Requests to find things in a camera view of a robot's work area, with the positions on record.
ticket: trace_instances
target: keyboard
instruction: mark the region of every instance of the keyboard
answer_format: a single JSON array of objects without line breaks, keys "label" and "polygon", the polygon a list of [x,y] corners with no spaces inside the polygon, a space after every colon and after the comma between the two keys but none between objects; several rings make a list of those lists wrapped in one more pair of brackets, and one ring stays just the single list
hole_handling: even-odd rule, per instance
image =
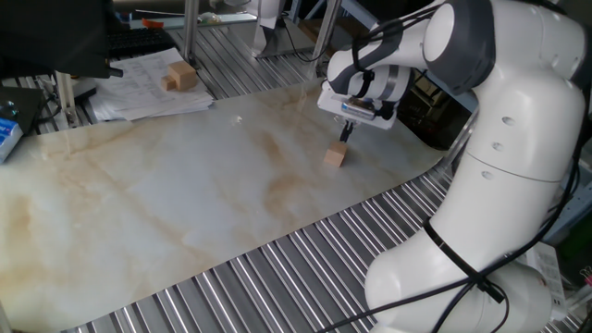
[{"label": "keyboard", "polygon": [[163,29],[132,29],[107,35],[109,56],[136,56],[177,47]]}]

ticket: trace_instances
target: metal pole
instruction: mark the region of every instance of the metal pole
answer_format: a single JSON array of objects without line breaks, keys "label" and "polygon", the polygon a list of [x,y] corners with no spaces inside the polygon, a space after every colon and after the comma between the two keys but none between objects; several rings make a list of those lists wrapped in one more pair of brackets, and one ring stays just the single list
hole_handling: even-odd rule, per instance
[{"label": "metal pole", "polygon": [[195,33],[197,31],[198,0],[185,0],[185,38],[182,56],[190,65],[196,66]]},{"label": "metal pole", "polygon": [[321,30],[318,32],[318,38],[316,39],[316,45],[314,46],[313,59],[316,59],[311,63],[308,71],[308,77],[316,77],[316,65],[318,64],[317,59],[322,52],[327,50],[329,43],[331,43],[331,36],[335,29],[335,21],[337,19],[339,10],[341,9],[341,0],[327,0],[327,11],[323,16],[323,24],[321,24]]}]

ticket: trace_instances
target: metal frame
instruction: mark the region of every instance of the metal frame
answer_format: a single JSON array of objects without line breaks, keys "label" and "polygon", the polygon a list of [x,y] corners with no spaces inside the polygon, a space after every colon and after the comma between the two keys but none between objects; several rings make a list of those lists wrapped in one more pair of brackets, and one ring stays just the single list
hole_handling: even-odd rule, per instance
[{"label": "metal frame", "polygon": [[[292,19],[294,23],[297,23],[296,20],[298,19],[301,1],[302,0],[294,0],[294,2],[292,2],[290,19]],[[313,9],[311,9],[311,11],[306,14],[304,19],[311,19],[321,9],[326,1],[327,0],[319,0],[314,5]],[[378,19],[376,19],[374,15],[372,15],[362,5],[358,4],[355,0],[343,0],[341,6],[368,29],[372,29],[372,27],[378,22]]]}]

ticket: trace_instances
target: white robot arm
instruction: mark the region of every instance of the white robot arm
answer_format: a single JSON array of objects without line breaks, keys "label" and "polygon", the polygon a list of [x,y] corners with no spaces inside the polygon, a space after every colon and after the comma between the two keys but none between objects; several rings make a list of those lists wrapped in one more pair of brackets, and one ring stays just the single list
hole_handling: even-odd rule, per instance
[{"label": "white robot arm", "polygon": [[[472,89],[479,101],[472,138],[430,220],[439,240],[424,229],[380,254],[366,275],[371,308],[466,278],[444,247],[481,271],[532,240],[572,159],[585,113],[580,88],[590,82],[592,55],[581,25],[511,0],[437,1],[431,7],[430,19],[360,49],[357,67],[352,50],[337,52],[318,102],[388,129],[394,119],[377,112],[379,103],[401,99],[413,82],[410,68],[427,68],[453,93]],[[365,87],[360,69],[374,72],[365,73]],[[360,107],[357,98],[372,101]],[[538,332],[549,321],[550,294],[537,271],[506,265],[487,278],[506,294],[505,324],[496,327],[506,304],[473,288],[442,332]],[[375,314],[373,332],[432,331],[459,290]]]}]

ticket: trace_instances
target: black monitor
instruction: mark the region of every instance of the black monitor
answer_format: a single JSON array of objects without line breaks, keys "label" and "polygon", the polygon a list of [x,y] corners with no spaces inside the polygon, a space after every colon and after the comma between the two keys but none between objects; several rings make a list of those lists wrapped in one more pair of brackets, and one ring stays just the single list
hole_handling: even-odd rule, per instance
[{"label": "black monitor", "polygon": [[108,78],[104,0],[0,0],[0,78]]}]

